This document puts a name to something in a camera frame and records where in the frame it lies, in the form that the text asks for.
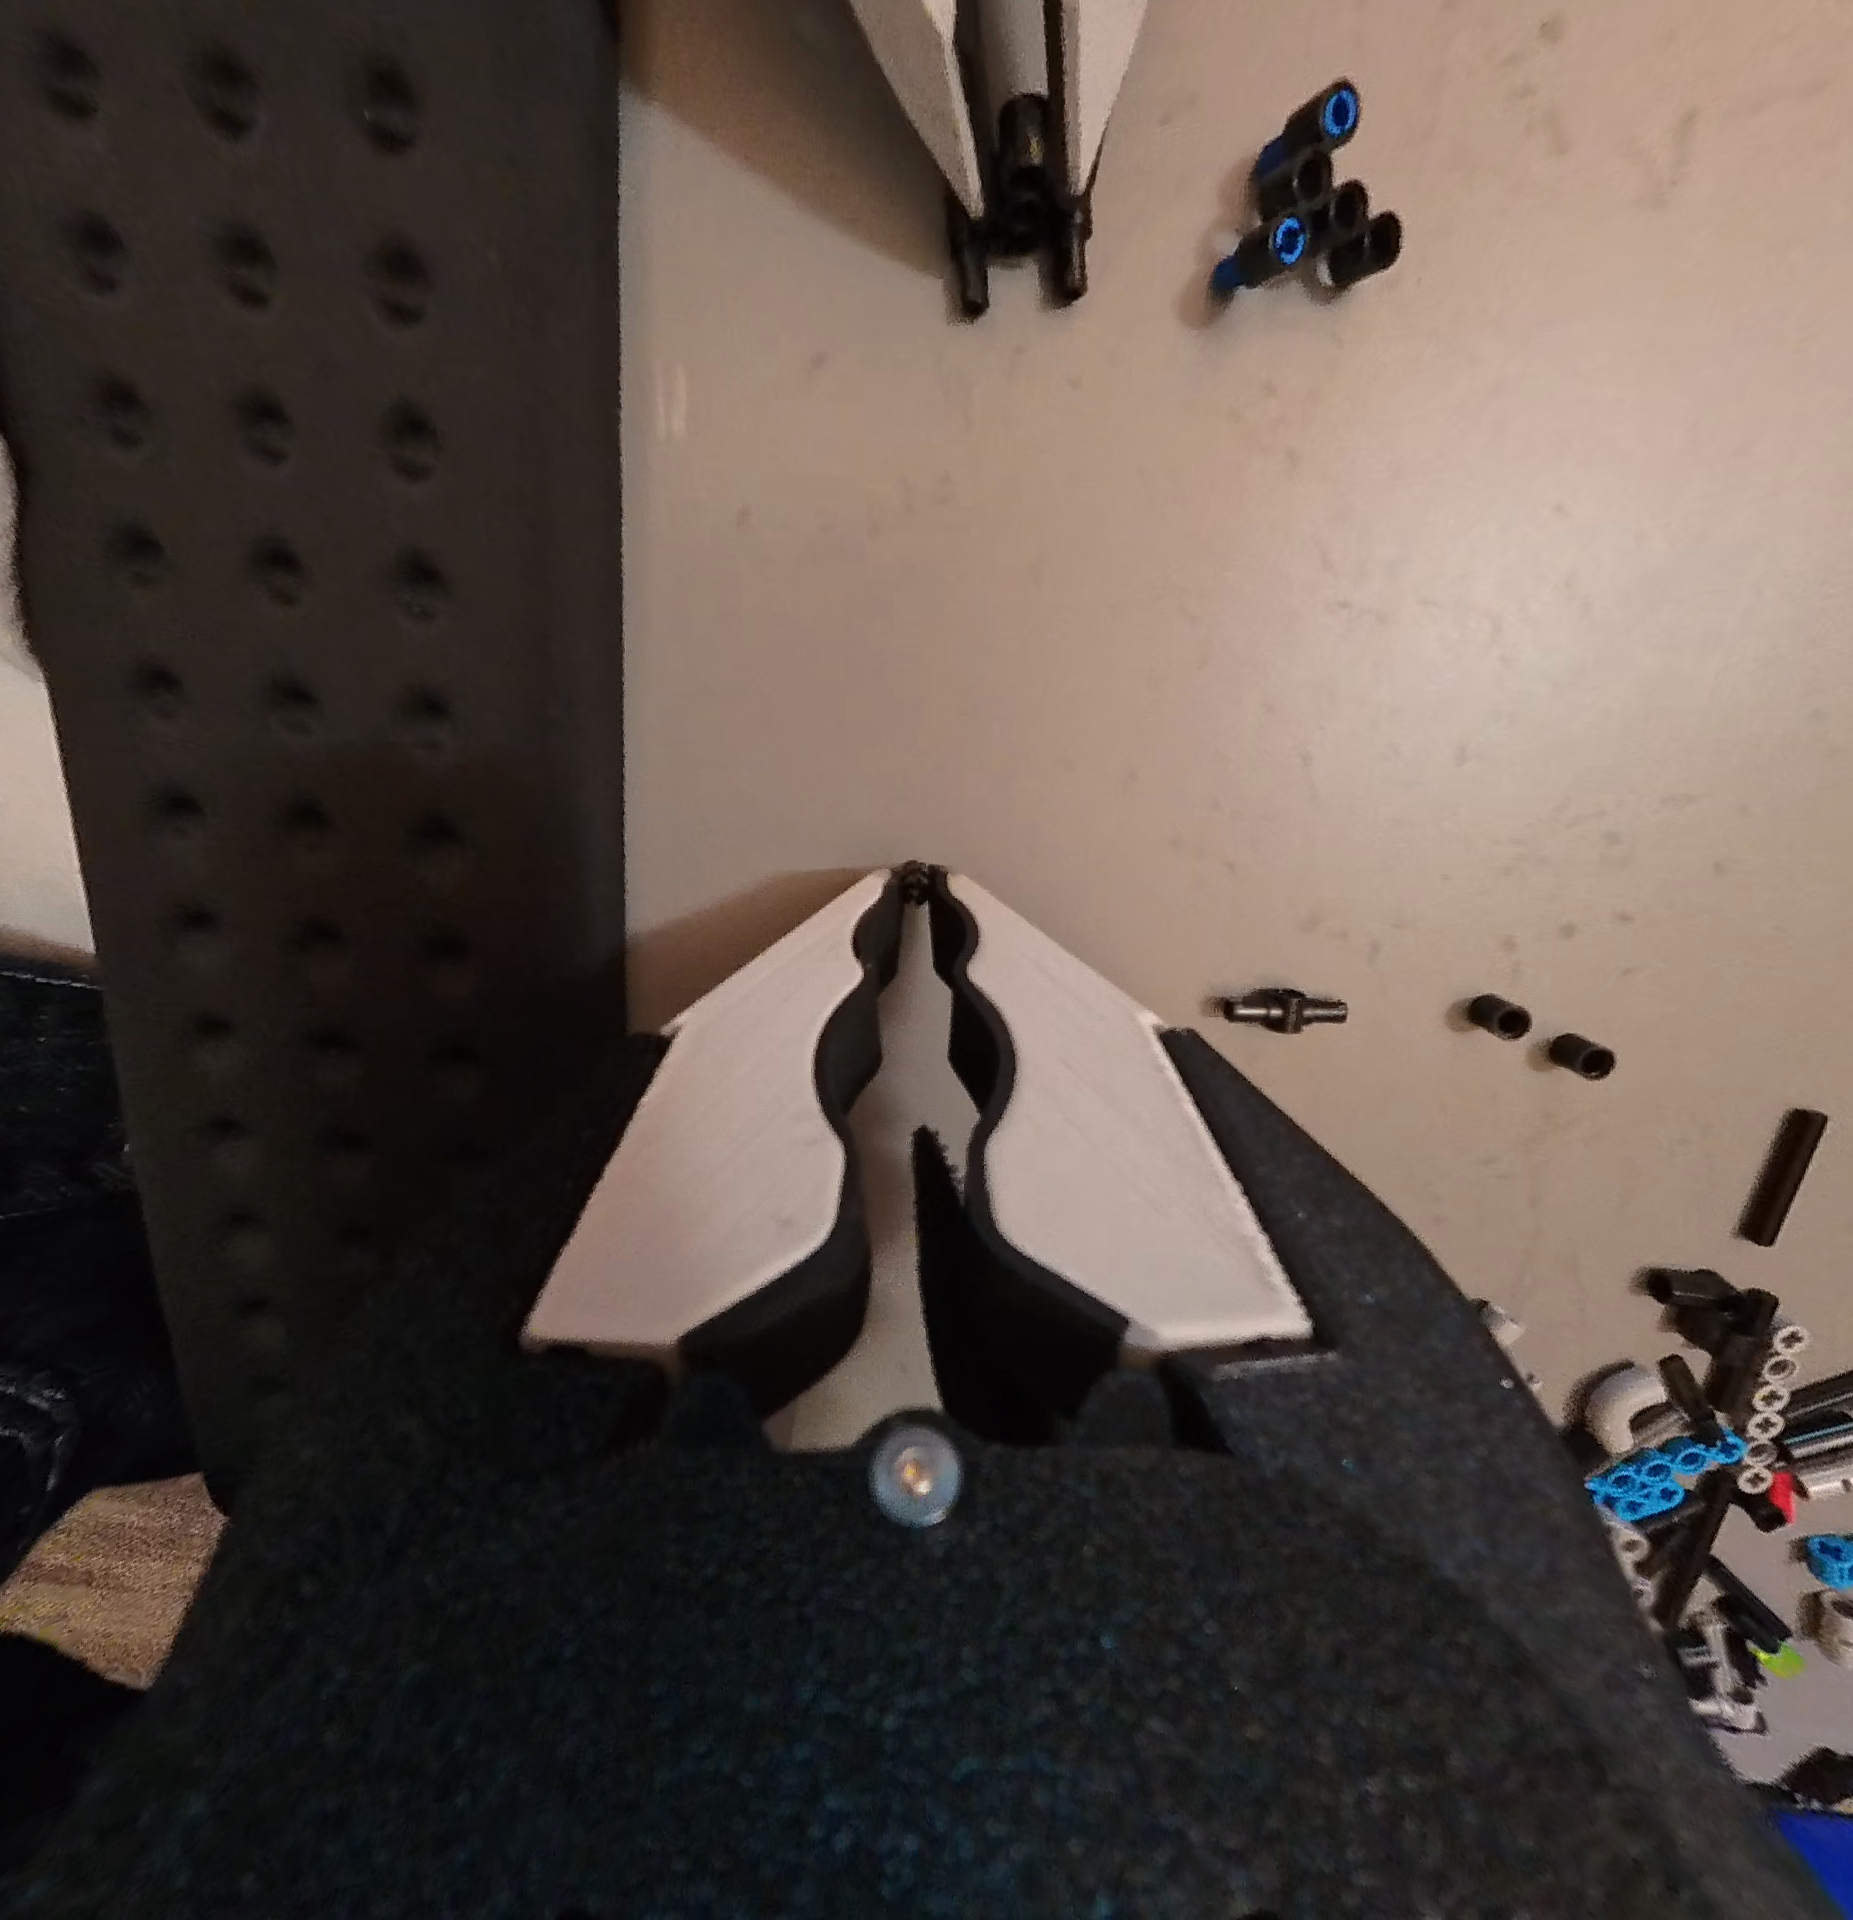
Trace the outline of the black connector brick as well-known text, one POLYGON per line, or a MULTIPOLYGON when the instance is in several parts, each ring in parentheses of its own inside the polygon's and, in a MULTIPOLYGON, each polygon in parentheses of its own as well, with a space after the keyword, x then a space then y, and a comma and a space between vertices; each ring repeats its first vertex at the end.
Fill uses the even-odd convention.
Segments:
POLYGON ((986 315, 989 268, 999 258, 1043 258, 1057 304, 1087 291, 1092 202, 1063 191, 1054 130, 1054 108, 1043 95, 1010 95, 997 113, 986 211, 969 214, 957 197, 947 197, 947 249, 963 319, 986 315))

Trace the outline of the black axle tube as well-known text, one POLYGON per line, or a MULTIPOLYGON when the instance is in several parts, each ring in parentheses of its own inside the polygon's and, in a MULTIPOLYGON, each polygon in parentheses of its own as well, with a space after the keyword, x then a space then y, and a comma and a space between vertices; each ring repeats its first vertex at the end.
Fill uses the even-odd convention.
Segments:
POLYGON ((1785 1112, 1738 1215, 1736 1235, 1740 1239, 1763 1248, 1779 1239, 1826 1129, 1828 1117, 1820 1110, 1792 1107, 1785 1112))

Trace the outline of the person's white shirt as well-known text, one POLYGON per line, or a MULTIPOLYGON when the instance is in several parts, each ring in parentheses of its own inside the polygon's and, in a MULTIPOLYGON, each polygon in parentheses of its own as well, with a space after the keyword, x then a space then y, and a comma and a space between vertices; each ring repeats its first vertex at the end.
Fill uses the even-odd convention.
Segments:
POLYGON ((0 435, 0 950, 84 967, 92 928, 42 667, 18 583, 18 480, 0 435))

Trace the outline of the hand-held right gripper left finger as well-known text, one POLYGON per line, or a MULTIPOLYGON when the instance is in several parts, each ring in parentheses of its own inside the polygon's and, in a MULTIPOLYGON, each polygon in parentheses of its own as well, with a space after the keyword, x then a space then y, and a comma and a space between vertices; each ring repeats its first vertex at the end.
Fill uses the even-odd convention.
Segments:
POLYGON ((528 1353, 730 1378, 770 1419, 856 1346, 872 1244, 849 1113, 882 1065, 909 905, 903 870, 870 872, 663 1030, 528 1353))

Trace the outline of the black blue connector assembly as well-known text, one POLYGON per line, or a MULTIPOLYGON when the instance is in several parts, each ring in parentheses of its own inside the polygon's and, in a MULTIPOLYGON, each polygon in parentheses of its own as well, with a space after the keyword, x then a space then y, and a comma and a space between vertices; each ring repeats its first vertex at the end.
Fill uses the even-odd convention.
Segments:
POLYGON ((1403 251, 1403 223, 1373 202, 1362 178, 1339 172, 1363 124, 1362 87, 1339 77, 1294 108, 1246 181, 1246 227, 1209 273, 1213 301, 1313 276, 1339 296, 1388 273, 1403 251))

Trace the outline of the blue storage bin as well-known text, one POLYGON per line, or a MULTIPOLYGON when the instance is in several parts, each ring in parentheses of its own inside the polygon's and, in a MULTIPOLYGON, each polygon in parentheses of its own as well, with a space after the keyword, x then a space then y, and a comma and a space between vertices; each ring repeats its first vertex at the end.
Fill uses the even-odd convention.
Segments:
POLYGON ((1853 1917, 1853 1813, 1773 1809, 1771 1821, 1812 1868, 1834 1907, 1853 1917))

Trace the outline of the grey desk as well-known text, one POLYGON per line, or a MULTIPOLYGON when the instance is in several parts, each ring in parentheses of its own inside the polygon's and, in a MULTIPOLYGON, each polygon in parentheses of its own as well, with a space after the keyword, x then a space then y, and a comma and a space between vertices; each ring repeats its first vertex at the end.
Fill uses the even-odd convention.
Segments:
POLYGON ((1087 296, 970 323, 849 3, 617 13, 632 1021, 941 863, 1235 1058, 1550 1408, 1672 1346, 1660 1265, 1853 1366, 1853 3, 1152 3, 1087 296), (1213 301, 1339 77, 1398 262, 1213 301), (1212 1003, 1266 987, 1348 1021, 1212 1003))

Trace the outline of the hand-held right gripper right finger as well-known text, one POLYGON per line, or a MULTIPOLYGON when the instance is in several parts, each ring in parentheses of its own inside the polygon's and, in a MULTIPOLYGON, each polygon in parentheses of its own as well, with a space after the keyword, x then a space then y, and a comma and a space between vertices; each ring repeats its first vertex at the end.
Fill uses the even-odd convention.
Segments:
POLYGON ((1313 1312, 1168 1027, 970 876, 932 873, 979 1354, 1042 1410, 1120 1368, 1313 1353, 1313 1312))

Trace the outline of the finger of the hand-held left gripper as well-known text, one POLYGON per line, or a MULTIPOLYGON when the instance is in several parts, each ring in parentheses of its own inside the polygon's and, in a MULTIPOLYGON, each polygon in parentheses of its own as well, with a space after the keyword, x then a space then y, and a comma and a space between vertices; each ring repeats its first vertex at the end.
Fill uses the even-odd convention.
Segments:
POLYGON ((1046 1, 1051 104, 1060 115, 1063 193, 1092 190, 1148 1, 1046 1))
POLYGON ((999 140, 989 52, 995 3, 853 1, 894 98, 943 182, 975 223, 995 223, 999 140))

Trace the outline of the black studded mat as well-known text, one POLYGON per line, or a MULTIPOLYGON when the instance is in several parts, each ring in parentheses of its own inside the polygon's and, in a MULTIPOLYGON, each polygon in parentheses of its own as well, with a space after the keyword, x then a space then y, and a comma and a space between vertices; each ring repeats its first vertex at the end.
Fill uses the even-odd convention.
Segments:
POLYGON ((232 1496, 624 1027, 621 23, 0 1, 0 432, 232 1496))

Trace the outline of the pile of loose toy bricks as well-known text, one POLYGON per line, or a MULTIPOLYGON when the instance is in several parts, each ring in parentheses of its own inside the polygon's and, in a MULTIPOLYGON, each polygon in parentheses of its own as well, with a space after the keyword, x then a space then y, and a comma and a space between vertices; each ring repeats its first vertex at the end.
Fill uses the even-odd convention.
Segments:
POLYGON ((1650 1276, 1680 1349, 1610 1366, 1566 1452, 1693 1719, 1779 1811, 1853 1821, 1853 1368, 1713 1268, 1650 1276))

